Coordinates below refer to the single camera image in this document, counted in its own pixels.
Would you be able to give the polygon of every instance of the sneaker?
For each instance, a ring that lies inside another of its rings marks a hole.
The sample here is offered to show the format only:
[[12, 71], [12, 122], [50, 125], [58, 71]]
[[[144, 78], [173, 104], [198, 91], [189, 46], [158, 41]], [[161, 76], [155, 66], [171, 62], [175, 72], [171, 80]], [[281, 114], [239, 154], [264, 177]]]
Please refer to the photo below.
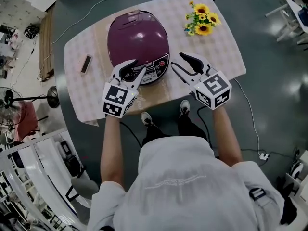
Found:
[[156, 126], [153, 121], [152, 121], [152, 117], [150, 116], [149, 113], [147, 112], [142, 112], [141, 113], [141, 120], [143, 122], [143, 124], [148, 127], [148, 126]]
[[191, 109], [191, 106], [190, 106], [188, 100], [186, 100], [186, 99], [183, 100], [181, 102], [181, 105], [180, 105], [181, 115], [187, 115], [188, 116], [188, 113], [189, 113], [190, 109]]

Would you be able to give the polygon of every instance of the gray floor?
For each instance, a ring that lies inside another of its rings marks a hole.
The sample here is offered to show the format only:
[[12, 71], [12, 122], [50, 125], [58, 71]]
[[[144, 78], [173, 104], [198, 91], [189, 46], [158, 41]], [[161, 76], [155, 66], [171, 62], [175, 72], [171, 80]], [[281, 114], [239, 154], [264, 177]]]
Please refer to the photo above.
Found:
[[[88, 10], [101, 0], [59, 0], [54, 10], [53, 39], [57, 39], [71, 24], [81, 19]], [[126, 7], [149, 0], [111, 0], [96, 6], [89, 16], [69, 29], [53, 46], [56, 83], [63, 115], [73, 143], [92, 179], [100, 182], [100, 156], [103, 141], [104, 121], [100, 126], [85, 125], [76, 118], [64, 75], [64, 46], [76, 34], [102, 18]], [[297, 38], [276, 43], [274, 34], [282, 27], [279, 14], [265, 18], [264, 14], [283, 4], [282, 0], [216, 0], [216, 5], [225, 17], [242, 54], [247, 74], [238, 77], [253, 107], [256, 128], [260, 135], [260, 148], [292, 156], [295, 146], [306, 147], [307, 107], [299, 95], [299, 87], [308, 76], [308, 51], [296, 46]], [[248, 103], [238, 85], [232, 82], [232, 100], [226, 108], [242, 149], [256, 149], [257, 138], [253, 131]], [[191, 97], [191, 119], [204, 129], [196, 110], [201, 104]], [[154, 108], [149, 112], [164, 133], [177, 134], [176, 121], [180, 100]], [[212, 143], [215, 138], [212, 129], [211, 112], [201, 111], [209, 126]], [[145, 129], [139, 116], [123, 118], [136, 133], [139, 140], [145, 136]], [[122, 127], [122, 145], [125, 157], [125, 185], [133, 183], [137, 176], [139, 148], [130, 132]], [[256, 152], [243, 152], [246, 160], [261, 164]], [[272, 154], [262, 170], [271, 182], [282, 176], [290, 166], [291, 159]]]

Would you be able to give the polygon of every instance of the flower bouquet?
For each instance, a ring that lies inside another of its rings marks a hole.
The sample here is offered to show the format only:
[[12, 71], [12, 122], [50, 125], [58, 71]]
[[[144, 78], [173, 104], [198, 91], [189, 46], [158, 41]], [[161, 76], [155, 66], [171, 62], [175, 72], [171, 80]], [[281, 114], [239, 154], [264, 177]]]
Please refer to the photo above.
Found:
[[221, 21], [216, 13], [210, 12], [209, 7], [203, 3], [194, 4], [190, 1], [189, 4], [194, 9], [194, 12], [185, 15], [186, 20], [192, 22], [185, 25], [184, 31], [189, 35], [208, 35], [213, 31], [213, 27], [220, 25]]

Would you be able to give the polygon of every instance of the fan stand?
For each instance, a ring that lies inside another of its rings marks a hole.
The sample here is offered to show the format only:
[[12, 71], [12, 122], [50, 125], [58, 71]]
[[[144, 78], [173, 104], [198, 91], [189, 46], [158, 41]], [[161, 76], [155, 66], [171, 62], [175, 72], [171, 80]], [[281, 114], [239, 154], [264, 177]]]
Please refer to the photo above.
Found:
[[58, 91], [55, 86], [52, 86], [48, 89], [47, 96], [45, 97], [29, 97], [29, 98], [14, 98], [14, 101], [24, 101], [24, 100], [36, 100], [36, 99], [47, 99], [47, 103], [50, 108], [56, 108], [59, 106], [59, 97], [58, 97]]

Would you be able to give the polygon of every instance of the checkered tablecloth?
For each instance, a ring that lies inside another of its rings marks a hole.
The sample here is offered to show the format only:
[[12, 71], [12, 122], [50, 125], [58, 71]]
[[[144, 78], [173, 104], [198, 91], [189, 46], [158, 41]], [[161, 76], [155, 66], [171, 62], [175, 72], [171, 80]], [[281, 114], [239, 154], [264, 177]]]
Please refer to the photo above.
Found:
[[[246, 73], [246, 69], [235, 39], [222, 14], [212, 0], [193, 0], [206, 4], [212, 12], [219, 15], [222, 25], [213, 29], [208, 36], [188, 36], [184, 32], [187, 21], [185, 14], [193, 9], [190, 0], [155, 0], [133, 6], [110, 15], [88, 27], [65, 45], [64, 66], [68, 92], [78, 119], [96, 125], [97, 119], [104, 118], [102, 93], [106, 80], [112, 72], [107, 49], [107, 34], [110, 24], [116, 17], [136, 9], [152, 13], [163, 25], [168, 35], [170, 61], [190, 67], [179, 56], [179, 52], [193, 52], [205, 56], [228, 79]], [[87, 74], [82, 76], [76, 71], [80, 57], [89, 54], [93, 57]], [[190, 90], [172, 71], [171, 67], [164, 76], [148, 86], [140, 86], [139, 95], [129, 113], [139, 113], [147, 108], [181, 98]]]

